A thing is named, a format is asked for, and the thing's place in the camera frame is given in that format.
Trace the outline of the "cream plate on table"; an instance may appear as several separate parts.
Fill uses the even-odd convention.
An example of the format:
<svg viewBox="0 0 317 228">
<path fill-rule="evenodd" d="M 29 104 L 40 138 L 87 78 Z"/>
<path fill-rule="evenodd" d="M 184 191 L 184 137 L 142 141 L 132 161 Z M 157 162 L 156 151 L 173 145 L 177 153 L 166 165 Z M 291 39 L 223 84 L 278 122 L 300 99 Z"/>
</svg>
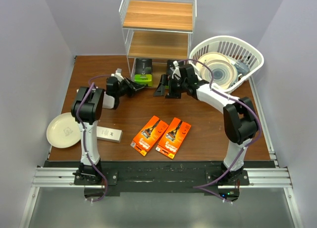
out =
<svg viewBox="0 0 317 228">
<path fill-rule="evenodd" d="M 46 137 L 52 147 L 69 148 L 80 141 L 81 133 L 75 118 L 68 112 L 50 122 Z"/>
</svg>

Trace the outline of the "silver grey flat box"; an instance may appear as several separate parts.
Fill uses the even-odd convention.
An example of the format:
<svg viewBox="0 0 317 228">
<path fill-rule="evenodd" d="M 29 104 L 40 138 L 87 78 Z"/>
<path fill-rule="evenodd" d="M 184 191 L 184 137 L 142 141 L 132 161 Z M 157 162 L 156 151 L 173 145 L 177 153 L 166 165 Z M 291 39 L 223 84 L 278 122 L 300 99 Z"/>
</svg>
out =
<svg viewBox="0 0 317 228">
<path fill-rule="evenodd" d="M 120 143 L 123 131 L 97 126 L 97 139 Z"/>
</svg>

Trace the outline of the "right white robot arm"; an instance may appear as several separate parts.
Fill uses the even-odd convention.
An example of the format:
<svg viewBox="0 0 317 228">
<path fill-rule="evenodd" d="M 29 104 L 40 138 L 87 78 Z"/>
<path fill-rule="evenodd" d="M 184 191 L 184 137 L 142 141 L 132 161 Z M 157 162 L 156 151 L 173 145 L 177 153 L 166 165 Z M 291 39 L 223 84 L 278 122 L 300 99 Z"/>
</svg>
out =
<svg viewBox="0 0 317 228">
<path fill-rule="evenodd" d="M 231 185 L 242 172 L 248 147 L 259 139 L 261 123 L 248 97 L 238 98 L 222 92 L 199 78 L 192 64 L 177 66 L 171 76 L 163 74 L 154 96 L 180 99 L 183 93 L 204 102 L 223 114 L 224 131 L 229 140 L 221 175 L 209 185 L 222 181 Z"/>
</svg>

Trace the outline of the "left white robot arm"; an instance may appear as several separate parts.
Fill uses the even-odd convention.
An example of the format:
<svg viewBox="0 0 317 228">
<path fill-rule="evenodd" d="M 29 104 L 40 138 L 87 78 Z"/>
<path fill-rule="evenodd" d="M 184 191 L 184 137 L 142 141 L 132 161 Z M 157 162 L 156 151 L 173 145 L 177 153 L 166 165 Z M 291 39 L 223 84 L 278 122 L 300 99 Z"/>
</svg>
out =
<svg viewBox="0 0 317 228">
<path fill-rule="evenodd" d="M 89 87 L 79 88 L 71 107 L 71 115 L 81 133 L 81 160 L 78 170 L 74 173 L 75 177 L 90 184 L 106 182 L 97 142 L 97 125 L 103 105 L 116 109 L 122 96 L 132 97 L 145 87 L 126 77 L 111 75 L 106 80 L 105 89 L 97 88 L 94 83 Z"/>
</svg>

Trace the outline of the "blue ringed plate in basket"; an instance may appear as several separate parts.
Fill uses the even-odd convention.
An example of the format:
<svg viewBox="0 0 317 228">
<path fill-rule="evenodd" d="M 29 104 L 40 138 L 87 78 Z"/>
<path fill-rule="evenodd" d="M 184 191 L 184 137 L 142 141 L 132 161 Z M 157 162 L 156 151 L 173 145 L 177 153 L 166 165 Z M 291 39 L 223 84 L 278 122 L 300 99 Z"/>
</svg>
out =
<svg viewBox="0 0 317 228">
<path fill-rule="evenodd" d="M 238 72 L 231 63 L 224 60 L 212 60 L 205 64 L 213 72 L 213 83 L 216 83 L 222 89 L 228 89 L 236 83 Z"/>
</svg>

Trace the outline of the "aluminium frame rail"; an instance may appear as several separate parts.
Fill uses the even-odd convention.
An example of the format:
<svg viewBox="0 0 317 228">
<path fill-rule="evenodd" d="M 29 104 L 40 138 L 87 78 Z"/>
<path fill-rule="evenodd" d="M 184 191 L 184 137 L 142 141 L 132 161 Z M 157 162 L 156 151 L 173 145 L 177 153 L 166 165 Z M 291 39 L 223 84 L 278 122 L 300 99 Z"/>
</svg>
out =
<svg viewBox="0 0 317 228">
<path fill-rule="evenodd" d="M 249 185 L 214 193 L 124 192 L 99 202 L 74 184 L 75 162 L 46 161 L 30 177 L 22 228 L 301 228 L 290 173 L 275 161 L 247 162 Z"/>
</svg>

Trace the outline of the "cream plate in basket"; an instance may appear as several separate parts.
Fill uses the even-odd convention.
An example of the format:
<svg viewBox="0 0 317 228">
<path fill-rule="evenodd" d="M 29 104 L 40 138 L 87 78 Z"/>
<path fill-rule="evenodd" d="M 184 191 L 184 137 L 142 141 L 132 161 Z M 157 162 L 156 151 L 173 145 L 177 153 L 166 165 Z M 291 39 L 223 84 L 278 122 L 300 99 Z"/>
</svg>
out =
<svg viewBox="0 0 317 228">
<path fill-rule="evenodd" d="M 206 53 L 204 55 L 202 55 L 198 61 L 204 63 L 205 65 L 207 65 L 210 61 L 213 60 L 222 60 L 225 61 L 227 63 L 230 63 L 230 60 L 222 53 L 219 52 L 209 52 Z"/>
</svg>

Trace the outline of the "orange razor box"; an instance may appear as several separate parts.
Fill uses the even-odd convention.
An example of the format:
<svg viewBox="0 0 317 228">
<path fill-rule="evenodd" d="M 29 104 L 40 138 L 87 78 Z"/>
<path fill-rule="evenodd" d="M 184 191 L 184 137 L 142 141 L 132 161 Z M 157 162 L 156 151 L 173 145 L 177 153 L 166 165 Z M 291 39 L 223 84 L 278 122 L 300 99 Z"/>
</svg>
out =
<svg viewBox="0 0 317 228">
<path fill-rule="evenodd" d="M 174 159 L 190 129 L 191 125 L 189 123 L 176 117 L 173 118 L 157 144 L 155 151 L 169 159 Z"/>
<path fill-rule="evenodd" d="M 168 123 L 153 116 L 133 138 L 131 147 L 142 156 L 146 156 L 160 140 L 167 127 Z"/>
</svg>

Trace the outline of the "grey object in basket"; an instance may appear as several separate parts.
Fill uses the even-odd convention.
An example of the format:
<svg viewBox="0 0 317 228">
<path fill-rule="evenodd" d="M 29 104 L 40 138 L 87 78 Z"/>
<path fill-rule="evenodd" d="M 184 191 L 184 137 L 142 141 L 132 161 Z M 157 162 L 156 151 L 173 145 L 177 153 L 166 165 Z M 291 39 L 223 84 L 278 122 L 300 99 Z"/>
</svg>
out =
<svg viewBox="0 0 317 228">
<path fill-rule="evenodd" d="M 242 76 L 246 76 L 250 72 L 249 66 L 247 64 L 245 64 L 244 62 L 242 62 L 241 60 L 236 61 L 234 66 L 235 66 L 239 75 L 241 74 Z"/>
</svg>

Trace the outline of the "black green razor box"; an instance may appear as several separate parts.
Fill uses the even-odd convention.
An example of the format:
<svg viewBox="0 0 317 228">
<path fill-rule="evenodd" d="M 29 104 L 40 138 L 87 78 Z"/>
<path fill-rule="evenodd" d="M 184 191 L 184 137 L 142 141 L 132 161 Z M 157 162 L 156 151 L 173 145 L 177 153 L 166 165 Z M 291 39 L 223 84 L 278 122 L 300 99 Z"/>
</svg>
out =
<svg viewBox="0 0 317 228">
<path fill-rule="evenodd" d="M 167 74 L 168 76 L 172 76 L 173 73 L 174 73 L 174 71 L 175 71 L 176 69 L 178 69 L 178 65 L 175 66 L 175 64 L 174 64 L 175 62 L 178 64 L 178 61 L 177 61 L 177 60 L 171 60 L 171 59 L 169 59 L 169 60 L 167 61 L 166 74 Z"/>
<path fill-rule="evenodd" d="M 136 58 L 134 82 L 141 84 L 141 85 L 146 85 L 148 87 L 153 86 L 152 59 Z"/>
</svg>

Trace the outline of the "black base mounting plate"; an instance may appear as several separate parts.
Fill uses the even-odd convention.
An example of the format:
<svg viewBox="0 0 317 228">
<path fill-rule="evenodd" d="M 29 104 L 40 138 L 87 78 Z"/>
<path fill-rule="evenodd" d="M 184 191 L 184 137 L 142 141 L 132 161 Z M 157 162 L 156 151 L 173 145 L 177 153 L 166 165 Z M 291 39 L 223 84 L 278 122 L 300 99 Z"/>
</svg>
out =
<svg viewBox="0 0 317 228">
<path fill-rule="evenodd" d="M 232 186 L 233 197 L 236 197 L 240 186 L 250 184 L 243 168 L 213 183 L 225 172 L 221 162 L 112 161 L 100 162 L 97 168 L 101 175 L 93 167 L 83 165 L 74 173 L 74 184 L 86 186 L 86 198 L 100 197 L 103 193 L 119 196 L 124 192 L 199 193 L 200 185 L 214 193 L 219 186 Z"/>
</svg>

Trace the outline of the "white plastic slatted basket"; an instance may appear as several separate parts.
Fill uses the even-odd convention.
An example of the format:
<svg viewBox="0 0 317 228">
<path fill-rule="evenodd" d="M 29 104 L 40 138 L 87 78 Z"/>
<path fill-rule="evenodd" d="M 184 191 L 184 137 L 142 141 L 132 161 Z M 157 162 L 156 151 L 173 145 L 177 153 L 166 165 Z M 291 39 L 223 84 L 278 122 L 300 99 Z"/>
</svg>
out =
<svg viewBox="0 0 317 228">
<path fill-rule="evenodd" d="M 189 58 L 198 60 L 202 55 L 209 52 L 219 52 L 224 54 L 230 63 L 234 66 L 236 61 L 241 60 L 250 68 L 250 72 L 246 76 L 238 74 L 238 79 L 228 89 L 222 89 L 224 92 L 230 94 L 240 87 L 245 81 L 249 80 L 253 73 L 260 70 L 264 64 L 263 55 L 252 45 L 233 36 L 216 36 L 202 41 L 190 52 Z"/>
</svg>

